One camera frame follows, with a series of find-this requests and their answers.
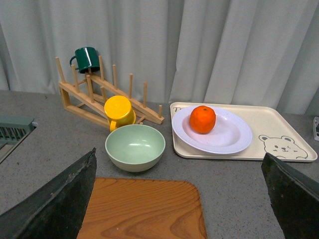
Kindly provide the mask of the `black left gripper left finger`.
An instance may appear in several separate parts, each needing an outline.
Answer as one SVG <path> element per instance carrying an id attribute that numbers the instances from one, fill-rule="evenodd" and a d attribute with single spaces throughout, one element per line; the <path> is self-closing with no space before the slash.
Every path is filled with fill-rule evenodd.
<path id="1" fill-rule="evenodd" d="M 0 216 L 2 239 L 75 239 L 96 178 L 92 149 Z"/>

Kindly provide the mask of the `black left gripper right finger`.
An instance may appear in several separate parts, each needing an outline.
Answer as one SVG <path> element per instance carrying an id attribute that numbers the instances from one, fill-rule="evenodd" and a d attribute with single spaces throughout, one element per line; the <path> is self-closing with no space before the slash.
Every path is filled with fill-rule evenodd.
<path id="1" fill-rule="evenodd" d="M 266 153 L 262 172 L 271 207 L 287 239 L 319 237 L 319 184 Z"/>

